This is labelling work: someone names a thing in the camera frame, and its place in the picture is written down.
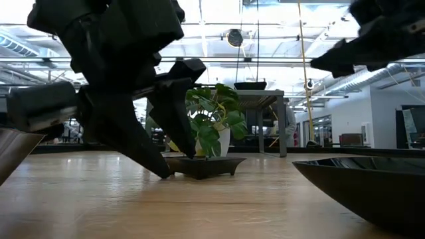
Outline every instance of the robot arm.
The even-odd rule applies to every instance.
[[[72,58],[72,69],[89,84],[77,94],[69,82],[11,92],[11,123],[36,132],[75,117],[85,139],[108,145],[167,178],[168,165],[140,126],[133,100],[147,97],[151,117],[182,152],[195,155],[185,94],[205,65],[191,59],[176,62],[168,74],[156,75],[154,69],[161,61],[158,52],[183,37],[184,15],[170,0],[36,0],[28,26],[57,35]]]
[[[360,25],[359,37],[340,40],[311,67],[332,72],[334,78],[369,71],[389,62],[425,52],[425,2],[421,0],[356,0],[350,13]]]

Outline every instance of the black cable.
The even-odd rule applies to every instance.
[[[258,72],[260,71],[260,8],[257,0],[257,78],[258,82]]]
[[[242,37],[242,22],[244,20],[244,5],[242,3],[242,0],[240,0],[241,2],[241,8],[240,8],[240,29],[239,29],[239,33],[240,36]],[[240,43],[240,46],[238,47],[238,62],[236,63],[236,79],[235,79],[235,83],[238,83],[238,72],[239,72],[239,56],[240,56],[240,47],[242,46],[242,43]]]

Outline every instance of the white pot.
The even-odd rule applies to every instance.
[[[220,156],[226,157],[228,152],[228,147],[230,145],[230,128],[225,128],[222,124],[217,125],[215,128],[218,130],[218,134],[220,135],[220,138],[218,139],[218,142],[220,142],[220,145],[221,145]],[[201,147],[201,144],[199,143],[199,140],[197,140],[195,149],[197,152],[201,152],[202,147]]]

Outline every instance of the monstera plant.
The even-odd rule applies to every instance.
[[[192,136],[202,149],[197,149],[197,155],[220,156],[225,131],[229,135],[231,131],[235,139],[243,139],[247,133],[245,116],[239,108],[236,91],[224,84],[216,84],[215,88],[213,91],[207,87],[195,88],[186,93],[185,103]],[[170,146],[178,150],[173,142]]]

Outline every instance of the wooden table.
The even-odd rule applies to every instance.
[[[110,152],[33,155],[0,188],[4,239],[400,238],[329,198],[290,162],[238,155],[234,177],[161,180]]]

